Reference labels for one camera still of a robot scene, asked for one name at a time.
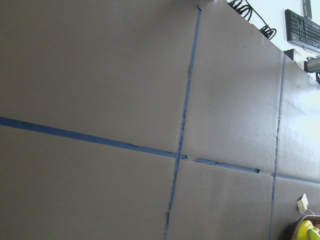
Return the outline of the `yellow lemon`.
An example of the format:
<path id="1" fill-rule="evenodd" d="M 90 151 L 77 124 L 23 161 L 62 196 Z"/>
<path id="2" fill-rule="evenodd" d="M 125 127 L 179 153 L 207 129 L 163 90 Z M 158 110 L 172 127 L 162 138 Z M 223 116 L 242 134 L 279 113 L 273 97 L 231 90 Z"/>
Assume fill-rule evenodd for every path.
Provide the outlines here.
<path id="1" fill-rule="evenodd" d="M 303 220 L 297 229 L 295 239 L 296 240 L 319 240 L 320 229 L 315 227 L 310 220 Z"/>

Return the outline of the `black keyboard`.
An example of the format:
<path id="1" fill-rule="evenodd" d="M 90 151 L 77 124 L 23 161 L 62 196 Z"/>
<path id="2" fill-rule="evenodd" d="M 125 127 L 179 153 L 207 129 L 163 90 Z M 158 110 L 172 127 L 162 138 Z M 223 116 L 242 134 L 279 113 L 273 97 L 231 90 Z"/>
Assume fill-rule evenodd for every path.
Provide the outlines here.
<path id="1" fill-rule="evenodd" d="M 320 26 L 307 17 L 286 9 L 285 26 L 287 41 L 300 47 L 320 52 Z"/>

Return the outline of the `paper price tag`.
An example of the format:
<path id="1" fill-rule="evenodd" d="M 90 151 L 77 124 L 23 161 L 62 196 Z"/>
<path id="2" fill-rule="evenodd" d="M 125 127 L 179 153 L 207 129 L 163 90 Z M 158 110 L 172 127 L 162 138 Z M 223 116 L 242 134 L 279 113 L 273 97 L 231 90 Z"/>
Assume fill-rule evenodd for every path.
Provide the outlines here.
<path id="1" fill-rule="evenodd" d="M 301 214 L 304 214 L 307 211 L 309 206 L 307 195 L 304 193 L 302 197 L 296 202 L 296 204 L 297 204 L 298 211 Z"/>

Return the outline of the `brown wicker basket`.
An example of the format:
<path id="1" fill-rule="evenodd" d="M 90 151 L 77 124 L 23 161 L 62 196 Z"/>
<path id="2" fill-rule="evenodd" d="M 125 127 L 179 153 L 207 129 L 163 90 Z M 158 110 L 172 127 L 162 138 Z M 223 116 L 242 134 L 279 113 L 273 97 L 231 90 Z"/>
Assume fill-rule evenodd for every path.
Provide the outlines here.
<path id="1" fill-rule="evenodd" d="M 316 224 L 320 223 L 320 216 L 319 215 L 305 215 L 301 217 L 299 220 L 295 221 L 294 223 L 290 224 L 282 234 L 281 240 L 295 240 L 296 233 L 298 230 L 299 225 L 302 221 L 309 220 L 315 226 Z"/>

